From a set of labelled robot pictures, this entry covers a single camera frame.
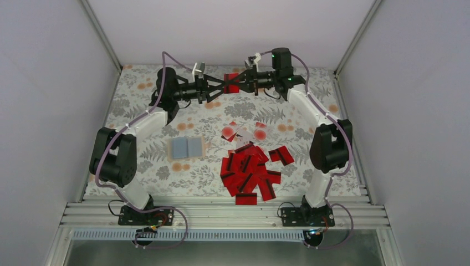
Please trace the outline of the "beige card holder wallet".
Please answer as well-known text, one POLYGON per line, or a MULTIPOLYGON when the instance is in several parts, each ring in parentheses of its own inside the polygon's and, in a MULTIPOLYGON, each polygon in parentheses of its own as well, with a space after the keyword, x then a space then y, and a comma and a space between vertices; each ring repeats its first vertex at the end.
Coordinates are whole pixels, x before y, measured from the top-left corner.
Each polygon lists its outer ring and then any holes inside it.
POLYGON ((206 155, 205 139, 197 137, 176 137, 167 141, 169 161, 202 158, 206 155))

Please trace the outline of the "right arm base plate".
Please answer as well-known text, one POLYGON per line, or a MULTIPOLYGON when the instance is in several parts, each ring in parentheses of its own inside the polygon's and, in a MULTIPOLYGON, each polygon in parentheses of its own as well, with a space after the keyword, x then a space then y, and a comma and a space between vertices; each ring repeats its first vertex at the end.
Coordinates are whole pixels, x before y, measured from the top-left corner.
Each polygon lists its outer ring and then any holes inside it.
POLYGON ((334 227, 333 210, 328 206, 301 210, 300 207, 282 207, 280 218, 284 227, 334 227))

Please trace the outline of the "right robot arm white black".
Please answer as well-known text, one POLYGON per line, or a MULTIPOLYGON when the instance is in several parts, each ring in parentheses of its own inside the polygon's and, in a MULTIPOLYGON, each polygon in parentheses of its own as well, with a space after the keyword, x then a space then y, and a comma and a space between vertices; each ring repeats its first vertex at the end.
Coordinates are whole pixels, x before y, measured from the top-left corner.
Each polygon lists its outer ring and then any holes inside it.
POLYGON ((292 60, 303 67, 306 64, 288 48, 274 48, 269 51, 272 71, 261 72, 258 62, 263 56, 257 53, 246 60, 246 69, 228 78, 226 86, 237 86, 247 93, 257 93, 261 88, 274 88, 280 97, 293 105, 314 129, 309 150, 310 160, 315 168, 314 176, 307 189, 300 211, 302 222, 313 226, 321 219, 320 207, 328 206, 329 191, 333 181, 350 172, 353 164, 353 126, 348 119, 339 119, 318 100, 309 88, 310 72, 306 77, 296 75, 292 60))

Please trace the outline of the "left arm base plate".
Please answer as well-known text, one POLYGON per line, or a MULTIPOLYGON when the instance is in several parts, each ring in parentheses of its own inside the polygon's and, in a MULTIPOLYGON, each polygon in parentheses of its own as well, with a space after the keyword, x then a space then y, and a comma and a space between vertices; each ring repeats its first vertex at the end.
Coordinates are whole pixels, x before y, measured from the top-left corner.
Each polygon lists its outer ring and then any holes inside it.
POLYGON ((141 213, 129 206, 123 206, 117 223, 120 226, 171 226, 173 217, 172 209, 141 213))

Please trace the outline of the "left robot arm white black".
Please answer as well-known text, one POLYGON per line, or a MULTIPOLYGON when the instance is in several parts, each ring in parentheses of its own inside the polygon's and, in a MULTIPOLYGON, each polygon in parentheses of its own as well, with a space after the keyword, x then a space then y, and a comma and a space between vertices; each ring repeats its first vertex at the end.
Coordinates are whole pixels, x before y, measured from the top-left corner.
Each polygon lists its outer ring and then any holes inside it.
POLYGON ((154 209, 149 206, 151 196, 134 181, 138 144, 175 118, 179 101, 210 102, 231 83, 196 71, 192 75, 190 83, 173 68, 163 67, 157 73, 150 107, 120 129, 103 127, 96 135, 89 165, 95 184, 114 190, 133 209, 132 217, 140 224, 153 220, 154 209))

